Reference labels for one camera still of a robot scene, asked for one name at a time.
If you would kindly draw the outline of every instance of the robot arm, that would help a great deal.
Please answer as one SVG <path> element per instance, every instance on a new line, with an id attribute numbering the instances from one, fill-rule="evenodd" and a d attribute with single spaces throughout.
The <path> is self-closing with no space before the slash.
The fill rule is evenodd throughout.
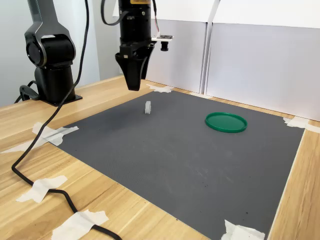
<path id="1" fill-rule="evenodd" d="M 103 14 L 104 2 L 101 2 L 101 17 L 107 24 Z M 121 37 L 120 51 L 115 55 L 115 60 L 122 69 L 128 89 L 138 91 L 141 79 L 146 79 L 155 43 L 161 41 L 161 50 L 168 51 L 172 36 L 151 38 L 151 0 L 118 0 L 118 4 Z M 157 15 L 155 0 L 153 7 Z"/>
<path id="2" fill-rule="evenodd" d="M 145 79 L 151 53 L 160 41 L 162 51 L 168 50 L 172 36 L 151 37 L 151 0 L 118 0 L 120 18 L 108 24 L 104 18 L 104 3 L 101 1 L 102 21 L 107 25 L 120 23 L 120 51 L 115 60 L 120 65 L 129 90 L 138 91 L 141 79 Z M 33 24 L 25 32 L 26 52 L 36 66 L 34 72 L 38 93 L 29 86 L 21 86 L 23 100 L 40 99 L 57 106 L 73 87 L 71 65 L 76 57 L 76 48 L 69 31 L 57 19 L 53 0 L 28 0 Z M 156 15 L 156 3 L 153 0 Z M 82 97 L 71 91 L 64 103 Z"/>

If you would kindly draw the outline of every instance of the wire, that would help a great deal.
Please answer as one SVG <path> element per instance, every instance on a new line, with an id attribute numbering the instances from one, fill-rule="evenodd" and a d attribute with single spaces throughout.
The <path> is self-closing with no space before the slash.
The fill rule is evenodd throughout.
<path id="1" fill-rule="evenodd" d="M 152 3 L 153 3 L 153 10 L 154 10 L 154 22 L 155 22 L 156 29 L 157 29 L 157 31 L 158 31 L 158 33 L 159 33 L 160 30 L 159 30 L 158 20 L 157 20 L 157 5 L 156 5 L 156 0 L 152 0 Z"/>
<path id="2" fill-rule="evenodd" d="M 119 19 L 113 23 L 107 23 L 106 20 L 105 20 L 105 2 L 106 0 L 102 0 L 101 1 L 101 18 L 102 18 L 102 22 L 105 24 L 105 25 L 108 25 L 108 26 L 115 26 L 117 24 L 119 24 L 123 19 L 124 17 L 129 13 L 128 11 L 123 11 L 120 16 L 119 16 Z"/>
<path id="3" fill-rule="evenodd" d="M 32 84 L 35 84 L 37 85 L 36 81 L 35 80 L 32 80 L 31 82 L 28 83 L 28 87 L 31 87 Z M 15 100 L 15 102 L 13 104 L 16 104 L 18 103 L 19 101 L 21 100 L 21 95 Z"/>
<path id="4" fill-rule="evenodd" d="M 30 150 L 33 148 L 33 146 L 36 144 L 37 140 L 39 139 L 41 133 L 43 132 L 44 128 L 48 125 L 48 123 L 50 123 L 50 121 L 57 115 L 57 113 L 59 112 L 59 110 L 61 109 L 61 107 L 63 106 L 65 100 L 67 99 L 67 97 L 69 96 L 69 94 L 71 93 L 71 91 L 77 86 L 77 84 L 80 81 L 81 78 L 81 73 L 82 73 L 82 67 L 83 67 L 83 62 L 84 62 L 84 56 L 85 56 L 85 49 L 86 49 L 86 45 L 87 45 L 87 36 L 88 36 L 88 30 L 89 30 L 89 7 L 88 7 L 88 0 L 84 0 L 85 2 L 85 9 L 86 9 L 86 24 L 85 24 L 85 31 L 84 31 L 84 40 L 83 40 L 83 47 L 82 47 L 82 52 L 81 52 L 81 57 L 80 57 L 80 65 L 79 65 L 79 73 L 78 73 L 78 77 L 76 79 L 76 81 L 74 82 L 74 84 L 72 85 L 71 89 L 69 90 L 69 92 L 65 95 L 65 97 L 63 98 L 63 100 L 60 102 L 60 104 L 58 105 L 57 109 L 54 111 L 54 113 L 52 114 L 52 116 L 42 125 L 42 127 L 40 128 L 38 134 L 36 135 L 36 137 L 34 138 L 34 140 L 32 141 L 32 143 L 30 144 L 30 146 L 27 148 L 27 150 L 18 158 L 18 160 L 12 165 L 11 169 L 12 171 L 17 174 L 20 178 L 22 178 L 27 184 L 29 185 L 33 185 L 34 182 L 31 181 L 29 178 L 27 178 L 26 176 L 24 176 L 18 169 L 16 169 L 17 165 L 22 161 L 22 159 L 24 159 L 24 157 L 30 152 Z M 68 193 L 64 190 L 59 190 L 59 189 L 49 189 L 48 193 L 55 193 L 55 194 L 63 194 L 65 199 L 67 200 L 69 206 L 71 207 L 72 211 L 74 213 L 78 212 L 76 206 L 74 205 L 74 203 L 72 202 L 70 196 L 68 195 Z M 109 235 L 110 237 L 114 238 L 115 240 L 121 240 L 121 237 L 118 236 L 116 233 L 103 228 L 101 226 L 98 225 L 93 225 L 92 229 L 95 229 L 101 233 L 104 233 L 106 235 Z"/>

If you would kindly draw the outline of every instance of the wooden tabletop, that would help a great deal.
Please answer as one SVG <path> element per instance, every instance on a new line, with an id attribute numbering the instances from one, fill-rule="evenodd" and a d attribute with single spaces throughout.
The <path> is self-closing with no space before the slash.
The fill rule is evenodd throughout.
<path id="1" fill-rule="evenodd" d="M 140 91 L 128 91 L 122 76 L 76 89 L 82 100 L 66 104 L 48 125 L 57 129 L 153 91 L 142 80 Z M 174 89 L 189 94 L 189 91 Z M 212 97 L 211 100 L 281 117 L 294 116 Z M 32 140 L 36 122 L 44 123 L 55 107 L 28 100 L 0 108 L 0 152 Z M 310 121 L 320 127 L 320 122 Z M 48 193 L 41 203 L 16 202 L 30 186 L 15 175 L 12 164 L 22 152 L 0 154 L 0 239 L 50 239 L 53 229 L 72 214 L 66 199 Z M 50 143 L 33 149 L 17 167 L 32 181 L 65 175 L 59 187 L 69 193 L 79 211 L 105 211 L 103 227 L 125 239 L 206 239 L 205 236 Z M 320 239 L 320 134 L 304 131 L 270 240 Z M 91 230 L 84 239 L 109 239 Z"/>

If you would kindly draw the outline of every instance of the small clear object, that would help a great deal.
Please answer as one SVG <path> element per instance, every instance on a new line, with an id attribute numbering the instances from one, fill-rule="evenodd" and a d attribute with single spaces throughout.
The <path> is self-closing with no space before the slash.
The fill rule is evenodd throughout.
<path id="1" fill-rule="evenodd" d="M 150 114 L 151 113 L 151 101 L 146 101 L 145 102 L 145 114 Z"/>

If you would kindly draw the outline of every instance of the green lid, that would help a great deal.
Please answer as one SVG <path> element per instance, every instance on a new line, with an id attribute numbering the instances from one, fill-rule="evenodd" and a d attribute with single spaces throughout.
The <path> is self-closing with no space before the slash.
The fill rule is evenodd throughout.
<path id="1" fill-rule="evenodd" d="M 213 112 L 205 118 L 205 123 L 212 129 L 225 133 L 240 133 L 246 130 L 247 121 L 228 112 Z"/>

